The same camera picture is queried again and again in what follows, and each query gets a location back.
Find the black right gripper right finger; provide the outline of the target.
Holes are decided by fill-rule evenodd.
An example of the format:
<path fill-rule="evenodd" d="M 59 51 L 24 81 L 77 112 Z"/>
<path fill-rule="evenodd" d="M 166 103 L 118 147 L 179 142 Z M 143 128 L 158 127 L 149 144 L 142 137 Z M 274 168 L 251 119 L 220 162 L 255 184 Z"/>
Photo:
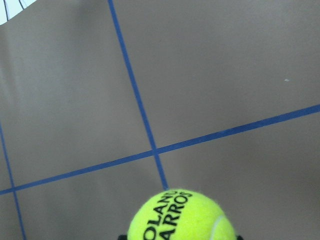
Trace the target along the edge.
<path fill-rule="evenodd" d="M 236 239 L 237 239 L 237 240 L 244 240 L 241 235 L 237 235 L 237 236 L 236 236 Z"/>

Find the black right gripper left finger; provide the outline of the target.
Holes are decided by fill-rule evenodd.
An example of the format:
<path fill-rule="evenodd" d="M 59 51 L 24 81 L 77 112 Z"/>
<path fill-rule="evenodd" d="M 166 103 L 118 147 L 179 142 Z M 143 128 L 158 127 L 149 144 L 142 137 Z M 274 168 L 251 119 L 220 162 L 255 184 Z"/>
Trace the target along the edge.
<path fill-rule="evenodd" d="M 128 240 L 127 235 L 119 235 L 117 240 Z"/>

